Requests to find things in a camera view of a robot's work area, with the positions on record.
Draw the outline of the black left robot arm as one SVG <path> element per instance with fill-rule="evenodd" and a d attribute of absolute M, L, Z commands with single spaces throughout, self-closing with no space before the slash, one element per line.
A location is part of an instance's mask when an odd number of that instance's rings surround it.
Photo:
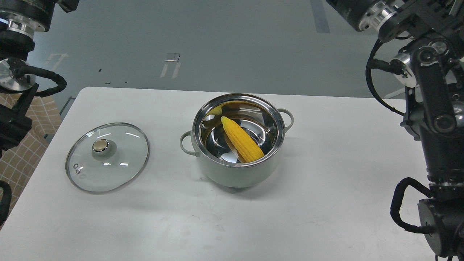
<path fill-rule="evenodd" d="M 29 65 L 28 54 L 34 50 L 34 34 L 51 27 L 54 8 L 65 13 L 77 9 L 78 0 L 2 0 L 0 2 L 0 72 L 1 93 L 20 94 L 12 108 L 1 105 L 0 147 L 17 147 L 32 128 L 25 114 L 34 97 L 47 97 L 63 91 L 67 82 L 59 74 Z"/>

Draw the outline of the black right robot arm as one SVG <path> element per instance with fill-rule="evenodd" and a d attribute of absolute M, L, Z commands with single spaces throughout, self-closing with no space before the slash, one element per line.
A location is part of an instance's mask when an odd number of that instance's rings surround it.
<path fill-rule="evenodd" d="M 406 177 L 395 188 L 392 220 L 423 234 L 435 254 L 463 260 L 463 1 L 329 0 L 356 31 L 378 39 L 365 77 L 373 97 L 403 117 L 420 141 L 429 185 Z M 406 111 L 390 106 L 373 86 L 372 70 L 394 74 L 405 87 Z"/>

